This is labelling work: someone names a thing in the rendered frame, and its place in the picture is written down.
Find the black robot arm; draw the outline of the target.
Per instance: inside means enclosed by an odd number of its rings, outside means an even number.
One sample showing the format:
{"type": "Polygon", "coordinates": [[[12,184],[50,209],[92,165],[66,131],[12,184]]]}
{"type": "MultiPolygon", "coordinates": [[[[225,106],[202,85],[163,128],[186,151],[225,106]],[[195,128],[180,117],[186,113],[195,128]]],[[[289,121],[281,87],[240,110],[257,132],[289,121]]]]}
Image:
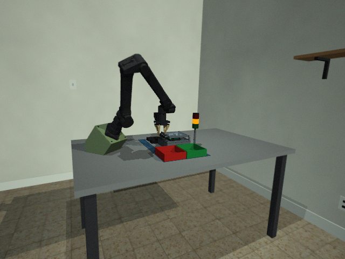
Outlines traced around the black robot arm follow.
{"type": "Polygon", "coordinates": [[[155,92],[160,100],[158,112],[154,112],[154,119],[158,121],[158,113],[174,113],[176,106],[172,103],[164,89],[156,79],[151,71],[148,63],[143,59],[140,54],[134,54],[120,62],[121,85],[120,85],[120,107],[114,117],[112,123],[108,123],[105,135],[118,140],[122,127],[129,128],[133,125],[134,121],[131,117],[131,100],[132,100],[132,83],[134,73],[141,73],[146,82],[155,92]]]}

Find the green bin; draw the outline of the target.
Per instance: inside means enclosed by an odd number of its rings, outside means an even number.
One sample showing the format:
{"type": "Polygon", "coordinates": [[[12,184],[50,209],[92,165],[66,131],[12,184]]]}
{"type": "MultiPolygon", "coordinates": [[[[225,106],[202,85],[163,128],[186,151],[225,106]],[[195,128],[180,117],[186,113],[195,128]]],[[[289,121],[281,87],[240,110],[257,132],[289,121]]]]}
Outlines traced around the green bin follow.
{"type": "Polygon", "coordinates": [[[176,145],[176,146],[187,152],[187,155],[186,155],[187,159],[206,156],[206,153],[207,153],[206,148],[201,147],[195,143],[181,144],[181,145],[176,145]]]}

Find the red open box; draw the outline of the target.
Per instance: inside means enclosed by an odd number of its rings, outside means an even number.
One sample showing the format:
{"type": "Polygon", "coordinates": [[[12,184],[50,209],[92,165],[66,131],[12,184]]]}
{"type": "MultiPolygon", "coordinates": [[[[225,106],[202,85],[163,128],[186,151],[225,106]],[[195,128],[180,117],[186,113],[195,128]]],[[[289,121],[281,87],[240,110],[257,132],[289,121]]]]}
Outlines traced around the red open box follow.
{"type": "Polygon", "coordinates": [[[176,145],[155,147],[155,154],[166,161],[186,159],[187,152],[176,145]]]}

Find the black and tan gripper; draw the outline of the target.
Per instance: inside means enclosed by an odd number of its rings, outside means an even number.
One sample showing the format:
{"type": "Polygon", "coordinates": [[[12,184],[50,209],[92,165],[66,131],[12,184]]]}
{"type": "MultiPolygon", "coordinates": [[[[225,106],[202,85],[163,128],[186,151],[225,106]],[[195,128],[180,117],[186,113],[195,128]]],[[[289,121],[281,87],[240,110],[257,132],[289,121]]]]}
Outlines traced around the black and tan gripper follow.
{"type": "Polygon", "coordinates": [[[170,123],[170,121],[166,120],[166,113],[163,114],[159,114],[158,113],[158,121],[154,121],[154,126],[157,130],[158,135],[160,135],[160,127],[163,125],[163,129],[164,129],[164,134],[166,134],[169,125],[168,123],[170,123]]]}

